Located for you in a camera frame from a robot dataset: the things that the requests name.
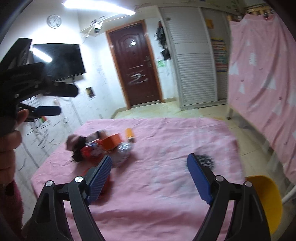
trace television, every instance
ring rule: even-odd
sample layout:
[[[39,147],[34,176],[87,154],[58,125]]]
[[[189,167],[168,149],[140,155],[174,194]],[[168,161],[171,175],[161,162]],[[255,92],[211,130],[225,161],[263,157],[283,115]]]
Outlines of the television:
[[[86,73],[77,44],[34,44],[33,59],[45,63],[47,75],[56,81]]]

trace pink bedsheet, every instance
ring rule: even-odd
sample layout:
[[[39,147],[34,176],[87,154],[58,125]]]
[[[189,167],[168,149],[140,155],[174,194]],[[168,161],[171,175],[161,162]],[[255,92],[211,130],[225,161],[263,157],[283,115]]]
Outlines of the pink bedsheet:
[[[123,166],[111,170],[110,193],[90,206],[107,241],[191,241],[209,206],[201,200],[187,169],[190,153],[207,154],[215,161],[214,173],[229,182],[244,182],[237,141],[223,121],[210,118],[94,120],[76,133],[86,136],[106,129],[110,134],[132,128],[136,143]],[[61,145],[32,177],[37,195],[44,184],[70,182],[88,167],[71,161]],[[69,202],[65,209],[74,240],[80,240]],[[232,209],[226,215],[219,240],[224,240]]]
[[[228,103],[269,141],[296,184],[296,43],[276,14],[230,22]]]

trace red cloth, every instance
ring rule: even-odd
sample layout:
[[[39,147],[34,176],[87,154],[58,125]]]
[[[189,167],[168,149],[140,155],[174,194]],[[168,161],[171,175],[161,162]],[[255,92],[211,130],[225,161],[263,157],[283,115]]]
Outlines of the red cloth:
[[[20,191],[13,181],[0,192],[0,210],[14,233],[22,238],[22,216],[24,208]]]

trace wooden door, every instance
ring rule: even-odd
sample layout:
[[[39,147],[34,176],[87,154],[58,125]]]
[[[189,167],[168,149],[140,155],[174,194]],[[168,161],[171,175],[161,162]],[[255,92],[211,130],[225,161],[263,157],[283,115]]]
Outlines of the wooden door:
[[[154,58],[141,23],[109,33],[128,105],[160,101]]]

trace door frame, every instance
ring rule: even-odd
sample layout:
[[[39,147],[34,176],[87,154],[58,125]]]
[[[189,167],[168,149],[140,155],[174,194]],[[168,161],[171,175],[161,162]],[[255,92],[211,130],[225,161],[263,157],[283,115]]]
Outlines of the door frame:
[[[153,54],[150,39],[148,37],[146,23],[145,23],[145,20],[140,20],[140,21],[124,24],[124,25],[121,25],[119,27],[116,27],[116,28],[113,28],[113,29],[110,29],[110,30],[106,31],[106,36],[107,36],[109,48],[110,48],[110,51],[111,51],[111,54],[112,54],[112,58],[113,58],[113,61],[114,61],[115,67],[116,67],[117,75],[118,75],[118,78],[119,78],[119,81],[120,81],[120,85],[121,85],[123,95],[124,95],[124,98],[126,100],[126,105],[127,105],[128,109],[131,109],[131,104],[130,104],[129,99],[128,99],[128,94],[127,94],[127,90],[126,90],[126,88],[124,86],[123,78],[122,78],[121,73],[119,71],[119,65],[118,65],[118,62],[117,62],[117,59],[116,59],[116,55],[115,55],[114,47],[113,47],[113,44],[112,44],[112,41],[111,41],[110,33],[113,32],[113,31],[119,30],[119,29],[123,29],[123,28],[126,28],[126,27],[133,26],[133,25],[138,25],[139,23],[143,27],[144,36],[145,36],[145,39],[146,39],[146,42],[147,42],[147,45],[148,45],[148,50],[149,50],[149,54],[150,54],[150,57],[151,57],[152,67],[153,67],[153,71],[154,71],[154,76],[155,76],[155,80],[156,80],[156,85],[157,85],[160,101],[162,103],[164,102],[163,93],[162,93],[159,78],[158,78],[158,71],[157,71],[157,68],[156,68],[156,65],[155,65],[155,58],[154,58],[154,54]]]

